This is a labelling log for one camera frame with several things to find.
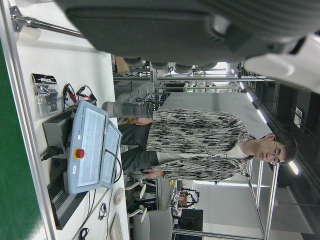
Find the white table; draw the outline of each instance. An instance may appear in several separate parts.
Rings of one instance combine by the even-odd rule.
[[[27,1],[14,2],[11,0],[10,4],[12,6],[17,5],[24,16],[37,18],[38,20],[65,28],[75,29],[75,27],[66,19],[64,13],[53,2],[34,4]],[[17,33],[15,34],[17,37],[16,47],[24,82],[24,91],[27,96],[26,105],[32,116],[31,127],[36,136],[36,139],[33,139],[33,141],[35,142],[37,152],[41,154],[47,148],[42,122],[47,120],[48,117],[37,119],[31,74],[36,73],[54,76],[61,92],[64,85],[67,83],[70,83],[75,91],[84,85],[88,85],[97,98],[97,106],[101,107],[105,101],[115,100],[111,56],[108,53],[96,51],[87,40],[74,36],[28,27],[23,27],[22,32],[19,35]],[[117,124],[116,119],[111,120],[114,124]],[[36,165],[39,164],[40,178],[43,180],[41,182],[42,186],[40,187],[46,188],[50,183],[49,170],[51,160],[48,159],[41,163],[36,163]],[[119,187],[124,188],[123,176],[116,184],[114,184],[113,193],[115,193]],[[106,203],[109,212],[109,222],[112,221],[116,212],[119,213],[123,239],[128,240],[129,231],[126,202],[123,200],[120,205],[115,206],[113,204],[113,199],[110,198],[111,190],[108,192],[106,191],[107,189],[104,187],[101,187],[96,191],[92,213],[87,223],[83,226],[89,228],[86,239],[106,239],[107,218],[105,217],[101,221],[98,219],[100,206],[104,202]],[[91,206],[94,190],[90,191],[90,194]],[[63,230],[53,229],[53,231],[48,232],[48,229],[46,229],[48,239],[78,239],[78,229],[88,213],[88,197],[89,195],[87,194]],[[50,201],[48,200],[49,197],[45,197],[44,200],[42,199],[46,206],[50,206]],[[44,224],[47,224],[49,228],[54,228],[55,224],[53,222],[52,213],[47,212],[46,214],[49,216],[46,216],[45,218],[49,219],[49,221],[46,222],[46,220],[43,220]]]

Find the metal frame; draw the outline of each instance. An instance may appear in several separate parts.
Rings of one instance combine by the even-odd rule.
[[[40,154],[36,144],[36,134],[33,128],[32,115],[28,105],[25,84],[21,70],[14,28],[11,21],[8,1],[0,1],[0,38],[4,59],[6,62],[9,81],[12,89],[18,120],[20,123],[25,151],[30,165],[35,194],[48,240],[55,238],[54,216],[52,214],[47,186],[43,183],[45,178],[41,168]]]

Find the red emergency stop button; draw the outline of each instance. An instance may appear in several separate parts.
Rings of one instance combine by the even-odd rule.
[[[77,149],[75,151],[75,156],[78,158],[78,159],[82,159],[84,156],[85,156],[85,150],[83,149]]]

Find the patterned shirt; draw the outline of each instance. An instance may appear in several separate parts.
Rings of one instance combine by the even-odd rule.
[[[152,167],[165,179],[221,181],[240,173],[253,156],[228,158],[236,143],[254,139],[242,121],[227,113],[165,109],[153,114],[147,150],[173,154],[208,154]]]

